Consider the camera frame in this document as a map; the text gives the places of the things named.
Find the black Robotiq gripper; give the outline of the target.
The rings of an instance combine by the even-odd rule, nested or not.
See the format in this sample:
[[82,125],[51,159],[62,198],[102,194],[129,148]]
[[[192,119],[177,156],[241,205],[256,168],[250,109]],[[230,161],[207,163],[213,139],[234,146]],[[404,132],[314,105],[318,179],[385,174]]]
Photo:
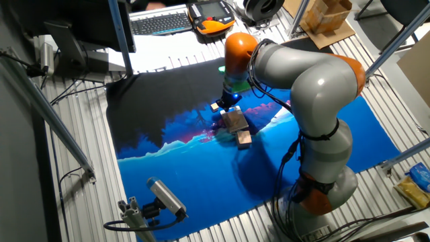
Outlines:
[[216,101],[219,108],[226,110],[226,112],[233,111],[233,106],[241,100],[241,95],[238,93],[230,93],[225,90],[222,91],[222,96]]

